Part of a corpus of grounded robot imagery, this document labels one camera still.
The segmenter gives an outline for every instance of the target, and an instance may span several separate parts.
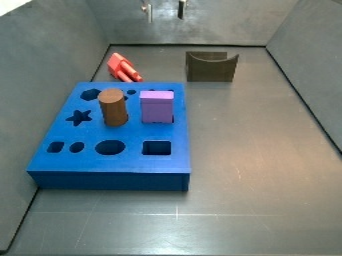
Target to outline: blue foam board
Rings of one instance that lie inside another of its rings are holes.
[[[97,94],[119,88],[128,122],[104,124]],[[141,123],[139,94],[172,90],[173,123]],[[188,190],[191,164],[184,85],[79,83],[30,160],[26,172],[41,188]]]

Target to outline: red toy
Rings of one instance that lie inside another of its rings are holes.
[[[116,79],[124,82],[143,82],[143,78],[132,68],[132,63],[119,53],[112,54],[107,66],[109,73]]]

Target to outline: brown cylinder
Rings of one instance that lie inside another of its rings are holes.
[[[99,94],[97,99],[105,125],[123,125],[128,120],[123,91],[107,89]]]

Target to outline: purple block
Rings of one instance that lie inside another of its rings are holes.
[[[172,123],[172,91],[140,91],[140,104],[143,123]]]

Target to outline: gray wall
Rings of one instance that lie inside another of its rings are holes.
[[[342,151],[342,3],[300,0],[267,49]]]
[[[83,0],[36,0],[0,18],[0,252],[36,185],[25,167],[77,81],[108,43]]]
[[[112,44],[262,45],[298,0],[189,0],[184,20],[177,0],[151,0],[153,23],[139,0],[87,0]]]

